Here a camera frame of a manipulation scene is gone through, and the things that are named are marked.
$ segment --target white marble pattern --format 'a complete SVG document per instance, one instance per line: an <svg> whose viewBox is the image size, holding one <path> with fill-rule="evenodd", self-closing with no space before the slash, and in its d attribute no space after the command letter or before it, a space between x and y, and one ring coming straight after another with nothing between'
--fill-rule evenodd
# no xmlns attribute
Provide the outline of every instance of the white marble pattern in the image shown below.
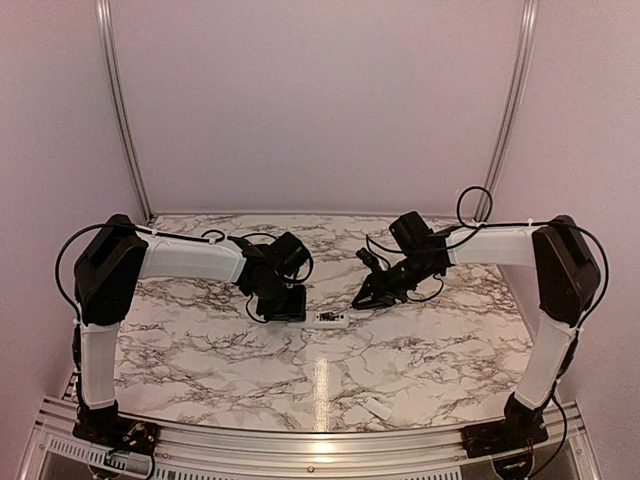
<svg viewBox="0 0 640 480"><path fill-rule="evenodd" d="M369 272L355 257L365 233L393 247L392 220L163 216L155 226L193 235L209 228L230 235L289 230L316 261L308 311L338 311ZM186 423L301 431L404 429L500 415L529 357L527 330L495 267L454 267L445 282L434 301L350 310L350 327L329 331L256 324L233 285L140 282L118 339L121 409ZM418 293L437 286L426 281Z"/></svg>

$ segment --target curved metal bar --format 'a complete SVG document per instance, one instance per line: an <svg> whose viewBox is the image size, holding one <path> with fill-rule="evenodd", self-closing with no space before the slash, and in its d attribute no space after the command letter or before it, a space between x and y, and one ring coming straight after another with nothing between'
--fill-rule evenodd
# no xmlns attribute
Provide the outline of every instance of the curved metal bar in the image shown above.
<svg viewBox="0 0 640 480"><path fill-rule="evenodd" d="M522 24L520 27L520 37L518 38L518 46L516 50L516 61L513 67L513 75L511 77L511 86L509 88L509 96L505 106L500 132L493 150L487 177L484 181L484 187L492 194L495 193L498 185L500 172L504 166L509 140L513 131L513 126L518 113L518 107L522 101L529 64L531 63L531 53L533 51L533 39L538 15L538 0L525 0L522 12ZM477 221L486 220L484 216L487 213L488 201L482 196L476 206L474 219Z"/></svg>
<svg viewBox="0 0 640 480"><path fill-rule="evenodd" d="M111 19L111 1L97 0L96 11L98 17L98 26L100 27L100 41L105 58L107 68L107 77L109 80L109 88L111 91L111 100L116 114L118 131L120 132L120 140L124 149L125 160L129 168L131 182L133 184L134 193L140 211L146 222L153 218L153 212L149 203L149 197L142 179L142 172L138 162L138 155L133 143L133 135L131 134L131 126L127 116L124 95L122 92L122 82L120 80L120 70L118 68L118 59L116 56L116 44L113 33L113 22Z"/></svg>

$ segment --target wall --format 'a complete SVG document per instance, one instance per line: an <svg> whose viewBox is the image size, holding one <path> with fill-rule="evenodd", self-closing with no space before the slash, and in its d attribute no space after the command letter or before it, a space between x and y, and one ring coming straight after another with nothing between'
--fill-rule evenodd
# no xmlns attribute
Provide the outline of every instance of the wall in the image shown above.
<svg viewBox="0 0 640 480"><path fill-rule="evenodd" d="M0 8L3 479L15 478L43 395L58 394L71 367L72 311L53 277L60 246L113 212L137 214L94 10L93 0Z"/></svg>
<svg viewBox="0 0 640 480"><path fill-rule="evenodd" d="M152 206L453 213L456 190L484 181L522 10L512 0L114 2Z"/></svg>
<svg viewBox="0 0 640 480"><path fill-rule="evenodd" d="M577 398L604 479L638 478L640 4L541 2L524 101L495 220L569 213L604 243L612 280L561 385ZM531 274L508 280L532 315Z"/></svg>

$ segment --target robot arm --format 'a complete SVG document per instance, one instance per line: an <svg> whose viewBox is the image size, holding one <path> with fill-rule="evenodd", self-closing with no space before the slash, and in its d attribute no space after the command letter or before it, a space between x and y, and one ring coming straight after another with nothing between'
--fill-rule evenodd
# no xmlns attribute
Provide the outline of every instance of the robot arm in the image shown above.
<svg viewBox="0 0 640 480"><path fill-rule="evenodd" d="M372 273L353 301L356 309L383 308L407 301L406 293L434 274L466 264L520 265L536 269L540 323L525 373L505 406L505 420L465 428L470 457L526 446L532 429L568 368L577 345L578 324L600 283L600 271L573 220L560 216L544 227L448 228L434 232L416 213L390 230L406 258L382 270L367 250L358 256Z"/></svg>
<svg viewBox="0 0 640 480"><path fill-rule="evenodd" d="M304 321L306 290L290 277L309 251L291 233L272 244L243 238L214 243L135 227L115 215L75 264L75 297L82 312L74 336L78 366L79 421L74 435L113 447L129 436L130 421L118 416L113 384L116 337L129 312L136 283L154 277L199 278L233 283L258 297L265 320ZM153 429L153 424L143 427ZM153 441L136 441L134 451L153 451Z"/></svg>

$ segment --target marble table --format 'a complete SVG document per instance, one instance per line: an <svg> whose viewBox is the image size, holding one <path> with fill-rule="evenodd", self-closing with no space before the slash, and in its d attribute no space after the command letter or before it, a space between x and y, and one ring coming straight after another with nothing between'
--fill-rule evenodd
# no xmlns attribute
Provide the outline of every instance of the marble table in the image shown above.
<svg viewBox="0 0 640 480"><path fill-rule="evenodd" d="M394 247L392 220L162 216L155 227L192 235L209 228L230 235L289 230L316 263L308 311L339 311L369 272L355 257L365 234ZM417 294L438 285L425 281ZM444 291L429 303L349 310L345 330L260 325L247 317L245 303L233 285L140 282L118 338L121 410L194 424L323 432L475 421L501 415L531 350L494 266L449 269Z"/></svg>

